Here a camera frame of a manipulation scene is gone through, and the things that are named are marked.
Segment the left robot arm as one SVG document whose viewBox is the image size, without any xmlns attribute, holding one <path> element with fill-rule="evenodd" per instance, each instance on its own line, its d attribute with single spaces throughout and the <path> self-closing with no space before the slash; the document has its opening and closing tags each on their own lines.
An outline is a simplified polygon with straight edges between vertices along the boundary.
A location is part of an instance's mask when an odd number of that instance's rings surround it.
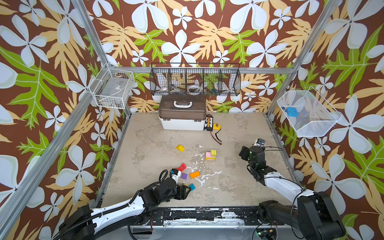
<svg viewBox="0 0 384 240">
<path fill-rule="evenodd" d="M 188 186 L 179 186 L 173 178 L 167 178 L 138 190 L 127 201 L 104 208 L 81 207 L 60 225 L 53 239 L 95 240 L 125 224 L 147 221 L 161 203 L 173 199 L 185 200 L 191 190 Z"/>
</svg>

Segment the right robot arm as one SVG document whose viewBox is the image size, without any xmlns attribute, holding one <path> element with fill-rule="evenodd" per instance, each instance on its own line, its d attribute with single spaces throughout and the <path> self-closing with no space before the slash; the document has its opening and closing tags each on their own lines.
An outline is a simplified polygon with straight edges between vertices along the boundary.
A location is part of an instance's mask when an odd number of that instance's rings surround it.
<svg viewBox="0 0 384 240">
<path fill-rule="evenodd" d="M 247 170 L 258 183 L 291 202 L 290 206 L 273 200 L 260 203 L 257 213 L 260 222 L 288 225 L 301 231 L 306 240 L 335 240 L 346 235 L 346 228 L 331 197 L 325 192 L 308 190 L 269 167 L 265 147 L 243 146 L 239 156 L 247 161 Z"/>
</svg>

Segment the teal cube wood block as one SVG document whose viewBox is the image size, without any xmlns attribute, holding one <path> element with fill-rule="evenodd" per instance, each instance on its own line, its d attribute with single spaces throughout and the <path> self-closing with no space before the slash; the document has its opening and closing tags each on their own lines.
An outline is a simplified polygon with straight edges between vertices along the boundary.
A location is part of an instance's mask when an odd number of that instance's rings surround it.
<svg viewBox="0 0 384 240">
<path fill-rule="evenodd" d="M 189 185 L 189 188 L 190 188 L 192 191 L 196 189 L 196 187 L 195 187 L 194 184 L 190 184 L 190 185 Z"/>
</svg>

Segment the red arch wood block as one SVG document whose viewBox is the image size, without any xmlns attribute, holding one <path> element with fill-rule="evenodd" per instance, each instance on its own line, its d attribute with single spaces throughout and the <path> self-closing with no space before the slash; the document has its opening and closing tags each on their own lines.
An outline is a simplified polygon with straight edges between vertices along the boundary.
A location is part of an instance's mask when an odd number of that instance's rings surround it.
<svg viewBox="0 0 384 240">
<path fill-rule="evenodd" d="M 177 168 L 178 171 L 183 172 L 187 168 L 186 164 L 182 164 L 180 167 Z"/>
</svg>

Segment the orange rectangular wood block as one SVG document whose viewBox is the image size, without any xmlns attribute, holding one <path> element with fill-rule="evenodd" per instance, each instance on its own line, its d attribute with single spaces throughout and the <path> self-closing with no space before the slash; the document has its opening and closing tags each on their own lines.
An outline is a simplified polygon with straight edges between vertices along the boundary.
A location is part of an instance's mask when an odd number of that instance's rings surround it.
<svg viewBox="0 0 384 240">
<path fill-rule="evenodd" d="M 197 177 L 199 177 L 199 176 L 200 176 L 200 172 L 199 172 L 199 171 L 190 173 L 190 178 L 191 178 L 191 179 L 197 178 Z"/>
</svg>

